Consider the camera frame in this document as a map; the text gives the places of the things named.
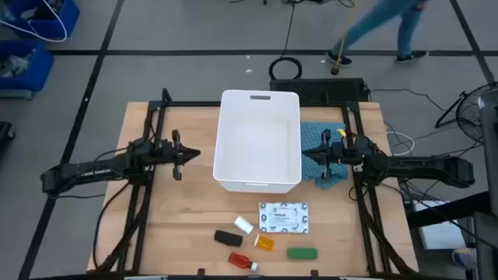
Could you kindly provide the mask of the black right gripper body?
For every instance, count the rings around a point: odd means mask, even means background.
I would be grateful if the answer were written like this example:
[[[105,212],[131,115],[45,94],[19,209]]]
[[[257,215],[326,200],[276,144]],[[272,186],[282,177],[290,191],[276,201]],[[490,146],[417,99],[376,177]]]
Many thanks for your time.
[[[331,179],[331,164],[352,164],[352,158],[347,153],[341,142],[331,142],[331,131],[325,129],[321,135],[322,144],[324,145],[322,157],[322,180]]]

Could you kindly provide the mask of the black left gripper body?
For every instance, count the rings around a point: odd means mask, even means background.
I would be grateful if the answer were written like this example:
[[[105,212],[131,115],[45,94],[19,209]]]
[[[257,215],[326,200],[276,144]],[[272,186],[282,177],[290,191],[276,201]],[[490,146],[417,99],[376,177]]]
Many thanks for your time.
[[[180,143],[181,137],[178,130],[172,131],[172,141],[166,141],[166,148],[163,147],[163,140],[161,139],[160,134],[156,134],[155,136],[156,145],[159,152],[159,158],[155,161],[156,165],[163,165],[167,163],[172,163],[174,165],[173,168],[173,178],[175,180],[182,180],[181,168],[180,168]]]

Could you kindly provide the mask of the white printed gauze packet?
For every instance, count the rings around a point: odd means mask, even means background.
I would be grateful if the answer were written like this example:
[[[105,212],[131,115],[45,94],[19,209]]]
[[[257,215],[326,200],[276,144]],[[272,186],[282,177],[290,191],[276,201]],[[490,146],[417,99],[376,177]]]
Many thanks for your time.
[[[260,202],[259,229],[263,233],[309,232],[308,203]]]

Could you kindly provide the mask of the green rectangular block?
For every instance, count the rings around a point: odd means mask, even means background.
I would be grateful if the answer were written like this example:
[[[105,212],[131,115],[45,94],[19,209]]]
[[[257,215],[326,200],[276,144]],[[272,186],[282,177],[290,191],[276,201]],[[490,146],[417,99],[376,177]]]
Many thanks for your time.
[[[316,260],[318,251],[314,247],[288,247],[287,257],[290,260],[309,261]]]

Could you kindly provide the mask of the orange pill bottle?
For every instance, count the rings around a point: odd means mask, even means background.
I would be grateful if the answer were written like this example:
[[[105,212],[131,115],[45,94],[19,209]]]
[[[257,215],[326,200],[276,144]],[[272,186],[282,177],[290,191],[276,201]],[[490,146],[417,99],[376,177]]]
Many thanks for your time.
[[[254,247],[261,250],[272,251],[275,247],[275,241],[269,237],[258,234],[254,241]]]

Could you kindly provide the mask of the red bottle with white cap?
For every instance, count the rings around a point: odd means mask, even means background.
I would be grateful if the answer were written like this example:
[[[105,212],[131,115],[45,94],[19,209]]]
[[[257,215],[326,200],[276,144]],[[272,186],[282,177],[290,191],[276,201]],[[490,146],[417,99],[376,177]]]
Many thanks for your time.
[[[234,252],[230,253],[228,262],[241,269],[250,269],[251,271],[257,271],[258,269],[257,262],[253,262],[248,257],[236,254]]]

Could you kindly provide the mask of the white plastic basket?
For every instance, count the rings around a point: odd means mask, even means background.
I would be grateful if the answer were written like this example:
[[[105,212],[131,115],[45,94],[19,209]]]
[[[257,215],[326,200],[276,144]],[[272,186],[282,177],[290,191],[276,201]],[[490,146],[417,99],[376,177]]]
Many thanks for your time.
[[[232,192],[285,194],[299,184],[299,96],[279,91],[224,91],[212,175]]]

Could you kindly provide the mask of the blue plastic bin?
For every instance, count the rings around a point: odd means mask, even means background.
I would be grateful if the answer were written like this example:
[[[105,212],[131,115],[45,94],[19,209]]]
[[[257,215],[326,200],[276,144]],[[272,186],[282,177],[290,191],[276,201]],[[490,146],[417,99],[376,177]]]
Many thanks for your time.
[[[26,59],[26,70],[10,77],[0,74],[0,89],[42,90],[54,64],[44,45],[36,40],[0,40],[0,68],[11,56]]]
[[[22,38],[60,42],[72,34],[79,14],[75,0],[8,0],[0,23]]]

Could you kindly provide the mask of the blue patterned cloth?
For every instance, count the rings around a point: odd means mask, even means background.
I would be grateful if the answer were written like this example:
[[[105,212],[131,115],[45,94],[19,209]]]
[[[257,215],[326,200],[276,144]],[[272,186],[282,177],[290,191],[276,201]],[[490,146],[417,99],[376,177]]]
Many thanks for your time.
[[[322,132],[326,129],[331,131],[330,142],[342,144],[342,134],[340,130],[345,131],[345,125],[339,122],[305,122],[300,124],[301,149],[302,151],[314,149],[321,144]],[[346,180],[349,176],[348,167],[341,164],[333,163],[330,165],[331,177],[325,180],[321,179],[324,171],[323,166],[319,166],[309,157],[302,155],[302,180],[313,181],[320,189],[330,189],[339,182]]]

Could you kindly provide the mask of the black keyboard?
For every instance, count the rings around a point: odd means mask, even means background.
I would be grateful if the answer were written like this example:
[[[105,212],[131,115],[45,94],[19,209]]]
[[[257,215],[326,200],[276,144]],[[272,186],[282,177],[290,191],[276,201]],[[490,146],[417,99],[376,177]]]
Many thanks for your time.
[[[271,91],[296,93],[301,103],[332,104],[347,101],[368,102],[369,90],[361,78],[275,79]]]

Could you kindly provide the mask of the small white pill bottle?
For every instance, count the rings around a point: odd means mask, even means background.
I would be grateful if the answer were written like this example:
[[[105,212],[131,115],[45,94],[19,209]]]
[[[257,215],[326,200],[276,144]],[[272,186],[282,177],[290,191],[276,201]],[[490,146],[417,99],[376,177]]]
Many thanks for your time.
[[[250,234],[254,229],[254,227],[242,216],[238,216],[235,219],[234,225],[246,234]]]

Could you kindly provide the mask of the white flat box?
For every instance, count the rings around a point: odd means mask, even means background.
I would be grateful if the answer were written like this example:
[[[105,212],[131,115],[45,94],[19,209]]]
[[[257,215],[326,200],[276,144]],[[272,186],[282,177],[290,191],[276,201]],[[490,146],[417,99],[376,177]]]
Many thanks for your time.
[[[466,248],[462,231],[451,222],[419,227],[425,250],[454,250]]]

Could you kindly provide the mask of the person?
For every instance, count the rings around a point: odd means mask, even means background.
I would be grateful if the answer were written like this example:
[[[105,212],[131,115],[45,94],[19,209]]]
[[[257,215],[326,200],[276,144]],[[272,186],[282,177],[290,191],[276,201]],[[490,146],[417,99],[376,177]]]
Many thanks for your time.
[[[397,16],[401,17],[401,22],[398,28],[396,62],[408,63],[424,58],[428,51],[414,51],[412,38],[427,2],[428,0],[379,0],[358,23],[347,30],[345,37],[326,53],[326,58],[339,66],[350,66],[352,60],[344,52],[361,37]]]

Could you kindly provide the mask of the black standing fan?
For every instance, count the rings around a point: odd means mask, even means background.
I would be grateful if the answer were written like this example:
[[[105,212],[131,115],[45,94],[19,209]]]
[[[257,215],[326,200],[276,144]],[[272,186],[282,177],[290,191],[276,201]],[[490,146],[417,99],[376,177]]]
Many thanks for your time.
[[[444,111],[435,128],[456,122],[460,130],[471,140],[482,143],[482,129],[479,110],[483,107],[482,94],[498,94],[498,82],[480,86],[471,92],[463,91],[457,100]]]

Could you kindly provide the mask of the dark grey column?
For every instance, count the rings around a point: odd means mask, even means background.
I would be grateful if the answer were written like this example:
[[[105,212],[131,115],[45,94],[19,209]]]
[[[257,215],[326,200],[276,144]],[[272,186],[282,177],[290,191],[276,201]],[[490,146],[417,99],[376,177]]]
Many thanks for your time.
[[[479,97],[486,174],[491,212],[498,217],[498,89]]]

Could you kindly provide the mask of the blue and white container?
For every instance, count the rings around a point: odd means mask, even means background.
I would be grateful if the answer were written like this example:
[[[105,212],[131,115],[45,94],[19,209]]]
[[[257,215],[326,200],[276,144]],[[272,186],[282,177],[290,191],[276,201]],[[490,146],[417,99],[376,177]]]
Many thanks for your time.
[[[472,270],[477,268],[477,251],[475,248],[455,249],[451,253],[453,262],[460,268]]]

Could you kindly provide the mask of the black aluminium frame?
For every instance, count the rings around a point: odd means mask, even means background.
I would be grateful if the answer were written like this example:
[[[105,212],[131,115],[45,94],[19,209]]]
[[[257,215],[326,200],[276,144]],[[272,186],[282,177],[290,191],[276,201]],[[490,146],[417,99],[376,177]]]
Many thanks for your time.
[[[172,102],[166,109],[163,136],[172,130],[182,142],[201,151],[175,180],[169,166],[157,167],[153,185],[129,187],[109,183],[105,211],[96,245],[95,264],[102,264],[123,235],[127,217],[147,205],[147,220],[125,247],[118,267],[139,274],[193,275],[204,268],[207,275],[242,275],[228,262],[231,247],[214,240],[216,230],[237,231],[234,221],[244,217],[258,223],[258,204],[264,201],[306,202],[310,213],[307,234],[276,233],[272,251],[254,247],[259,234],[244,235],[237,253],[258,263],[258,273],[268,276],[303,276],[318,270],[322,276],[367,275],[382,271],[384,255],[373,244],[369,264],[352,189],[352,179],[328,190],[302,182],[285,194],[248,194],[226,191],[212,175],[219,105],[216,102]],[[288,247],[314,247],[316,260],[287,257]]]

